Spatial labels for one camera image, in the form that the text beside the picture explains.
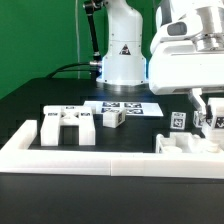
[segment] green backdrop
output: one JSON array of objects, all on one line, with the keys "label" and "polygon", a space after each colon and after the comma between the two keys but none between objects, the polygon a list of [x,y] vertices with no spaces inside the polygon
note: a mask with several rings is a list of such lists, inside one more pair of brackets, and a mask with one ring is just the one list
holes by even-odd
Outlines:
[{"label": "green backdrop", "polygon": [[[28,80],[77,62],[76,0],[0,0],[0,98]],[[79,0],[80,61],[92,59],[84,0]],[[142,53],[149,59],[155,34],[152,0],[127,0],[143,16]],[[107,51],[107,14],[94,14],[99,48]],[[77,77],[75,73],[57,77]]]}]

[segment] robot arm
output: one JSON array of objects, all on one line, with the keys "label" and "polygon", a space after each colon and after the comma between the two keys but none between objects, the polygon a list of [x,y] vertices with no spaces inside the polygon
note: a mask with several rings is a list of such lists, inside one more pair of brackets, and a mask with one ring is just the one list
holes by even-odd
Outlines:
[{"label": "robot arm", "polygon": [[141,53],[142,16],[126,0],[85,2],[95,60],[101,58],[92,15],[102,6],[107,9],[109,43],[108,52],[102,59],[102,74],[97,79],[97,84],[99,87],[117,91],[135,91],[136,87],[142,88],[147,82],[146,60]]}]

